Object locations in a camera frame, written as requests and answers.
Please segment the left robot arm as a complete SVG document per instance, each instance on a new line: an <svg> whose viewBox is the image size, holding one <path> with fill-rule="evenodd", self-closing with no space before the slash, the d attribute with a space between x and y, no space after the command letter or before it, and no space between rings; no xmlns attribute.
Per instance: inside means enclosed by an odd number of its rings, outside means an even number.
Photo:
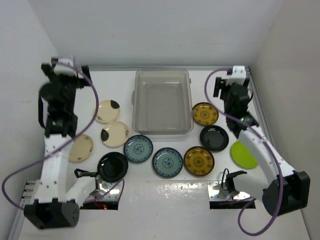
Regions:
<svg viewBox="0 0 320 240"><path fill-rule="evenodd" d="M71 143L78 117L74 113L76 91L92 85L88 66L76 71L70 57L53 57L42 63L48 77L38 92L38 122L44 129L45 160L34 197L23 210L24 216L39 230L74 228L80 208L96 189L95 176L86 172L67 189L67 171Z"/></svg>

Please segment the cream plate green patch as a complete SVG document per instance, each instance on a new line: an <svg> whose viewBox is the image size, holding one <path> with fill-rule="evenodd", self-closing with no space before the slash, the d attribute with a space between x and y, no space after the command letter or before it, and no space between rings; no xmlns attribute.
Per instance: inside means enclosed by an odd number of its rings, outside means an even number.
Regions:
<svg viewBox="0 0 320 240"><path fill-rule="evenodd" d="M117 120L120 111L120 105L115 100L100 101L95 120L101 124L108 124Z"/></svg>
<svg viewBox="0 0 320 240"><path fill-rule="evenodd" d="M122 146L129 138L129 128L121 121L113 121L106 124L101 132L102 143L110 148Z"/></svg>

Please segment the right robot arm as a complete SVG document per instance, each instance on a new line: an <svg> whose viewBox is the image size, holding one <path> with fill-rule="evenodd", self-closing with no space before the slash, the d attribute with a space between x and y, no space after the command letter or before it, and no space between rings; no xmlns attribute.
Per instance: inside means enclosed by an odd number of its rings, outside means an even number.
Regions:
<svg viewBox="0 0 320 240"><path fill-rule="evenodd" d="M246 192L261 201L270 215L281 216L303 209L308 204L310 177L288 164L266 139L248 111L248 84L248 78L229 83L217 77L213 96L223 100L228 129L255 158L266 182L258 182L250 178L247 171L239 170L226 176L225 187L229 193Z"/></svg>

